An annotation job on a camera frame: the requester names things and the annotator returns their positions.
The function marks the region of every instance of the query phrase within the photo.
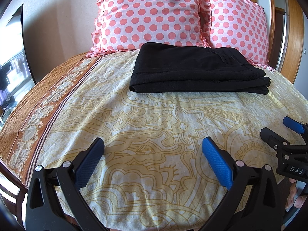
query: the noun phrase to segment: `folded black pants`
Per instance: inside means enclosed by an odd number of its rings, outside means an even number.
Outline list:
[[[270,78],[235,48],[142,45],[131,76],[137,93],[237,91],[266,95]]]

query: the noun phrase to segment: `polka dot pillow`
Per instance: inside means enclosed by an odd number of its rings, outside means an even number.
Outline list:
[[[145,42],[209,46],[199,0],[97,0],[99,16],[88,57],[139,49]]]
[[[203,35],[212,48],[233,47],[253,65],[267,65],[267,22],[262,7],[249,0],[200,0]]]

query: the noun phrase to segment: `silver screw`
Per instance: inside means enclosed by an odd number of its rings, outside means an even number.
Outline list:
[[[271,167],[270,165],[266,164],[266,165],[265,165],[265,169],[266,169],[267,171],[271,171],[271,170],[272,170],[272,167]]]
[[[70,161],[65,161],[65,162],[62,164],[62,166],[63,166],[63,167],[69,167],[70,164],[71,164]]]
[[[38,172],[38,171],[41,171],[42,170],[42,166],[41,165],[38,165],[35,167],[35,171]]]
[[[242,167],[242,166],[245,165],[245,163],[242,160],[237,160],[236,165],[239,166],[239,167]]]

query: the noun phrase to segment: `bedspread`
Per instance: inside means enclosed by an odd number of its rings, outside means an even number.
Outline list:
[[[201,227],[226,192],[202,154],[204,137],[248,166],[274,169],[276,153],[260,139],[263,127],[304,144],[282,119],[308,122],[308,101],[279,72],[265,71],[267,95],[137,94],[128,87],[138,52],[73,57],[18,104],[0,133],[0,157],[26,187],[36,165],[60,166],[100,137],[105,153],[81,194],[103,225],[188,230]]]

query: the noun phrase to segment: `blue gripper pad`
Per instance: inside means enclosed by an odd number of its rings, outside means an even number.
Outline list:
[[[97,138],[92,145],[92,148],[75,171],[74,185],[77,190],[87,185],[98,162],[104,154],[105,145],[101,138]]]
[[[283,125],[292,129],[295,133],[303,134],[305,132],[304,126],[292,118],[286,116],[283,118]]]
[[[233,184],[233,172],[219,152],[219,147],[211,139],[206,137],[202,142],[202,151],[211,165],[220,184],[230,190]]]

